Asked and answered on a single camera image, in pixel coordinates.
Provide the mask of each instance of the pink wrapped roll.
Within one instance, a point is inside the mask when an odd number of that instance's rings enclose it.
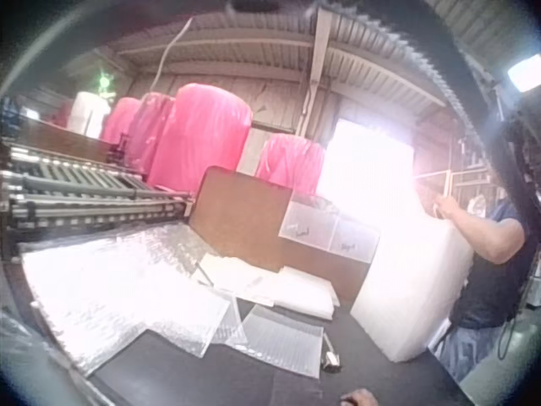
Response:
[[[265,142],[255,177],[315,195],[324,160],[325,149],[320,144],[294,135],[276,134]]]
[[[173,98],[161,93],[147,93],[128,130],[124,162],[134,171],[148,174],[160,143]]]
[[[185,85],[175,98],[148,183],[196,193],[208,167],[237,168],[251,123],[250,107],[232,93]]]
[[[109,144],[118,144],[123,134],[128,133],[129,125],[139,110],[140,104],[139,100],[132,97],[120,99],[106,120],[100,134],[100,140]]]

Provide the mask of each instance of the jeans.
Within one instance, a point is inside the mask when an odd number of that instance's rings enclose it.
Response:
[[[442,344],[441,364],[460,382],[475,365],[490,355],[500,332],[501,326],[478,330],[455,327]]]

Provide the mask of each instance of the brown board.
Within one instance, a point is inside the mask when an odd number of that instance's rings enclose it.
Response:
[[[54,124],[25,119],[17,143],[96,162],[106,162],[110,145]]]
[[[324,277],[353,301],[369,264],[278,237],[292,191],[242,173],[211,167],[189,225],[220,255],[278,272],[283,266]]]

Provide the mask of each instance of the black table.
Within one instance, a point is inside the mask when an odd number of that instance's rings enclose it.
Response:
[[[241,302],[245,317],[252,305]],[[118,405],[130,406],[335,405],[359,387],[368,388],[380,406],[472,404],[430,352],[406,363],[390,362],[347,309],[337,309],[332,322],[274,310],[323,326],[341,356],[342,371],[321,371],[315,380],[224,345],[211,345],[198,359],[146,331],[90,380]]]

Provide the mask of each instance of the ceiling lamp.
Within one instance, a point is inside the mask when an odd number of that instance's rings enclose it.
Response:
[[[541,85],[541,54],[517,63],[507,71],[507,74],[513,85],[522,93]]]

